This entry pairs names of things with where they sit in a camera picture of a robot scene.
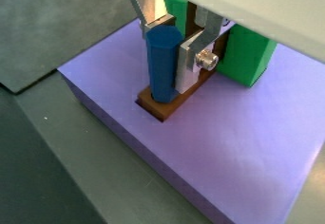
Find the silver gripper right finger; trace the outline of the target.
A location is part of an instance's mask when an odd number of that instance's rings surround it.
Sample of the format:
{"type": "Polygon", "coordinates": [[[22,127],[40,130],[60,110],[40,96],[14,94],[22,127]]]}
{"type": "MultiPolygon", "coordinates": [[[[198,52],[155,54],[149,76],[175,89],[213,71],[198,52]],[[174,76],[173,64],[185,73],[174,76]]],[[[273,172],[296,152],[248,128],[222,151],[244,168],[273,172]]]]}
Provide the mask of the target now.
{"type": "Polygon", "coordinates": [[[212,71],[218,56],[213,53],[213,42],[226,32],[225,18],[198,7],[194,23],[204,28],[180,46],[175,89],[185,94],[197,84],[202,69],[212,71]]]}

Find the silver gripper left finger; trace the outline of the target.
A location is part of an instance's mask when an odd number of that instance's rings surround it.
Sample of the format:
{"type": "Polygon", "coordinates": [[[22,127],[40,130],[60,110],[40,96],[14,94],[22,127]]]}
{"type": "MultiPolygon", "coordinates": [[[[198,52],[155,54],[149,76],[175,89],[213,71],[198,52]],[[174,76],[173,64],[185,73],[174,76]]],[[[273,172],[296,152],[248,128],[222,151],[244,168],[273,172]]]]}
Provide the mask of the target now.
{"type": "Polygon", "coordinates": [[[142,36],[157,26],[175,25],[175,17],[167,12],[165,0],[130,0],[138,15],[142,36]]]}

